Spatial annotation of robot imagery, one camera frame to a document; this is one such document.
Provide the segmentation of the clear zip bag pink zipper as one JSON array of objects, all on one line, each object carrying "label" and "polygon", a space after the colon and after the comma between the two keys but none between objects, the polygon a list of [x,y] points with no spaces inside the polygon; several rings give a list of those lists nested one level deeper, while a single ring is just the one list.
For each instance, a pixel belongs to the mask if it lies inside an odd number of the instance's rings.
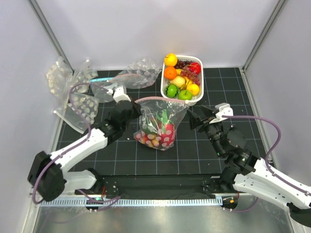
[{"label": "clear zip bag pink zipper", "polygon": [[177,128],[190,107],[189,100],[164,97],[145,97],[136,100],[141,106],[138,131],[133,137],[141,144],[156,150],[174,146]]}]

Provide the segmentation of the red lychee bunch with leaves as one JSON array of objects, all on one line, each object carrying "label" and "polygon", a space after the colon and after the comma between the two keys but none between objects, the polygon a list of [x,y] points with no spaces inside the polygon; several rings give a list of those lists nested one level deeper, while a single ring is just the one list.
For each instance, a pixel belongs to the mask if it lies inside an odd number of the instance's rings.
[{"label": "red lychee bunch with leaves", "polygon": [[134,138],[141,144],[147,145],[151,148],[158,148],[160,145],[160,137],[155,133],[145,133],[143,131],[137,132]]}]

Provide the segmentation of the pink dragon fruit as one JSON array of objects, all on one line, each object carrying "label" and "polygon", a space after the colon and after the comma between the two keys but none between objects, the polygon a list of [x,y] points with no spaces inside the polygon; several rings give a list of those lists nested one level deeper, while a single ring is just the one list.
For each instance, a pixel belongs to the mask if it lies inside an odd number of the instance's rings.
[{"label": "pink dragon fruit", "polygon": [[169,119],[167,110],[157,111],[155,117],[158,124],[157,135],[161,138],[158,149],[167,150],[175,141],[175,125]]}]

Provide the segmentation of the dark green avocado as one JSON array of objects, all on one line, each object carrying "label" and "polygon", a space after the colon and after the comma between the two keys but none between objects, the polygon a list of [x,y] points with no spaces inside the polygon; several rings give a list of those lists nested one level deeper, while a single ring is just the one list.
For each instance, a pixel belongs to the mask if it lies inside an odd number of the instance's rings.
[{"label": "dark green avocado", "polygon": [[154,121],[151,122],[143,122],[141,125],[141,130],[146,134],[157,133],[158,132],[158,124]]}]

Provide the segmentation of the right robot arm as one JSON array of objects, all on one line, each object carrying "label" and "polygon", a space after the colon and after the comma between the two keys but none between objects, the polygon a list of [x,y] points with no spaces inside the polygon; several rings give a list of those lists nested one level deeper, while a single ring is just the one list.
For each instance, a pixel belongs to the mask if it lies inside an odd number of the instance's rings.
[{"label": "right robot arm", "polygon": [[311,188],[298,182],[269,164],[247,148],[247,140],[234,126],[225,130],[222,122],[234,119],[228,103],[215,109],[202,106],[205,117],[187,111],[190,129],[206,133],[217,156],[225,158],[226,168],[220,175],[219,187],[224,192],[233,190],[249,193],[278,206],[301,225],[311,225]]}]

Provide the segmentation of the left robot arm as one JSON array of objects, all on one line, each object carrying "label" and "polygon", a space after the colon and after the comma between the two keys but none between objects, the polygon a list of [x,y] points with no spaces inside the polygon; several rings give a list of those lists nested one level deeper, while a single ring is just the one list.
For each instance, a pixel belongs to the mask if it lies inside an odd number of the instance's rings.
[{"label": "left robot arm", "polygon": [[50,154],[42,151],[35,156],[28,175],[33,195],[40,194],[44,201],[52,201],[63,193],[83,189],[98,194],[104,187],[103,177],[93,168],[72,172],[80,161],[117,141],[129,123],[141,116],[141,106],[134,101],[122,100],[112,108],[106,119],[88,134],[70,145]]}]

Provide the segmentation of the crumpled clear bag pink dots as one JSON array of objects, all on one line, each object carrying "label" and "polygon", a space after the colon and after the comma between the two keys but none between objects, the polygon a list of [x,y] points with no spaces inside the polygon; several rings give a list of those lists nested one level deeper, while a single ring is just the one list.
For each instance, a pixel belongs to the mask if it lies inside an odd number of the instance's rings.
[{"label": "crumpled clear bag pink dots", "polygon": [[141,58],[129,64],[109,82],[128,89],[147,88],[155,83],[161,71],[161,67],[151,58]]}]

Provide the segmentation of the clear bag blue zipper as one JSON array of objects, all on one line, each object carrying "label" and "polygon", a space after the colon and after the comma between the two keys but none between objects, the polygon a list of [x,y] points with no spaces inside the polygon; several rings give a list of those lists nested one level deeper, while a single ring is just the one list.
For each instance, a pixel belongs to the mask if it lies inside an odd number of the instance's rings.
[{"label": "clear bag blue zipper", "polygon": [[90,80],[91,91],[94,94],[94,97],[97,98],[100,103],[114,101],[113,97],[107,93],[108,89],[122,85],[120,82],[111,82],[110,80],[111,78],[96,78]]}]

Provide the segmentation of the clear bag white dots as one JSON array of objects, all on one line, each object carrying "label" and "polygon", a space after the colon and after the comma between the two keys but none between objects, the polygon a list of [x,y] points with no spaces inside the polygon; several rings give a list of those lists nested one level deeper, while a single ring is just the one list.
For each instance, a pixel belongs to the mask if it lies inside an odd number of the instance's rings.
[{"label": "clear bag white dots", "polygon": [[74,93],[86,93],[89,89],[90,80],[98,77],[98,72],[91,66],[91,61],[87,59],[74,71],[70,80],[70,86],[83,83],[83,85],[79,85],[73,89]]},{"label": "clear bag white dots", "polygon": [[98,113],[99,100],[90,95],[72,93],[70,101],[54,110],[54,114],[80,134],[92,125]]},{"label": "clear bag white dots", "polygon": [[68,94],[72,75],[72,69],[65,63],[63,57],[59,57],[46,74],[50,92],[60,100],[64,99]]}]

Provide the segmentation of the clear bag white dots middle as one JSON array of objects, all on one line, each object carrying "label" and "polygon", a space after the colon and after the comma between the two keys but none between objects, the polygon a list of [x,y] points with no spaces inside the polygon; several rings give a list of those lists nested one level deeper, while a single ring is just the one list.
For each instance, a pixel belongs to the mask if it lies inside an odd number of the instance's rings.
[{"label": "clear bag white dots middle", "polygon": [[74,71],[70,80],[70,86],[83,83],[83,85],[79,85],[73,89],[74,93],[86,93],[89,89],[90,80],[98,77],[98,72],[91,66],[91,61],[87,59]]}]

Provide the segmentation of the white perforated plastic basket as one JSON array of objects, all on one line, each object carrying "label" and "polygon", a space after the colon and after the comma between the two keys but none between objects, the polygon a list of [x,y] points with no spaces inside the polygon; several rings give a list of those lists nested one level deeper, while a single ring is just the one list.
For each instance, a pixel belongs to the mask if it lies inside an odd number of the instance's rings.
[{"label": "white perforated plastic basket", "polygon": [[[163,74],[164,74],[164,70],[165,68],[167,68],[167,66],[163,63],[163,70],[162,70],[162,74],[161,74],[161,86],[160,86],[160,92],[161,92],[161,95],[162,97],[168,99],[168,100],[175,100],[177,102],[183,102],[189,106],[193,106],[195,105],[198,101],[200,101],[202,98],[203,98],[203,95],[204,95],[204,84],[205,84],[205,81],[204,81],[204,75],[203,75],[203,64],[201,62],[200,59],[196,58],[196,57],[193,57],[193,56],[187,56],[187,55],[176,55],[177,59],[178,60],[181,60],[181,61],[191,61],[191,62],[198,62],[201,66],[201,72],[199,73],[198,75],[198,78],[200,79],[200,92],[197,96],[192,96],[192,100],[179,100],[178,99],[178,95],[175,97],[175,98],[168,98],[166,95],[165,95],[165,87],[170,83],[171,80],[167,80]],[[187,85],[189,84],[192,84],[192,81],[186,81],[186,83],[184,85],[182,85],[180,88],[179,88],[179,92],[181,90],[186,90],[187,88]]]}]

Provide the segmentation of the red apple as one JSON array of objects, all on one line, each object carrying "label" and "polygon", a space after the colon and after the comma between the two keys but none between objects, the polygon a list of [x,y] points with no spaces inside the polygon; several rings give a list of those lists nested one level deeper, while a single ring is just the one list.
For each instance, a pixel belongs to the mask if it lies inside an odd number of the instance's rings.
[{"label": "red apple", "polygon": [[189,68],[192,73],[195,73],[197,75],[201,72],[201,66],[197,62],[192,62],[191,64],[189,64]]}]

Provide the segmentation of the orange fruit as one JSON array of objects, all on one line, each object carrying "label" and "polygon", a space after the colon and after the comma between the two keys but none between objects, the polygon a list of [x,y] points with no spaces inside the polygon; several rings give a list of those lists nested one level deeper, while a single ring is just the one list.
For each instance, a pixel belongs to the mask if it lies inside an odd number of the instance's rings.
[{"label": "orange fruit", "polygon": [[176,69],[174,67],[167,67],[164,70],[163,76],[167,80],[173,80],[177,76],[177,71],[176,71]]}]

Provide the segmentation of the purple grape bunch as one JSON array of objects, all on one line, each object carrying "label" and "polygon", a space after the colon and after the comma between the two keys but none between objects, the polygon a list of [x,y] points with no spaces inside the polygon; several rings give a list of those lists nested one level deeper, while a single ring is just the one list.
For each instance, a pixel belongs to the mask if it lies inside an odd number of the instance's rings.
[{"label": "purple grape bunch", "polygon": [[177,71],[178,76],[186,77],[186,81],[192,81],[192,83],[197,84],[200,86],[200,79],[198,78],[198,75],[195,73],[192,73],[189,68],[189,64],[191,64],[191,61],[181,61],[178,60],[177,64],[174,66],[174,68]]}]

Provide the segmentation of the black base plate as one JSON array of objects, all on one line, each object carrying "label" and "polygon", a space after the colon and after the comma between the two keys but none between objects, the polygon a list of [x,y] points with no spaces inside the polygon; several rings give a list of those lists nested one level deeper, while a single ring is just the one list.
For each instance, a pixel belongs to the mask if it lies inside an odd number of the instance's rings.
[{"label": "black base plate", "polygon": [[94,191],[81,190],[88,195],[120,196],[123,200],[199,200],[237,193],[233,187],[221,186],[220,174],[105,175],[102,180]]}]

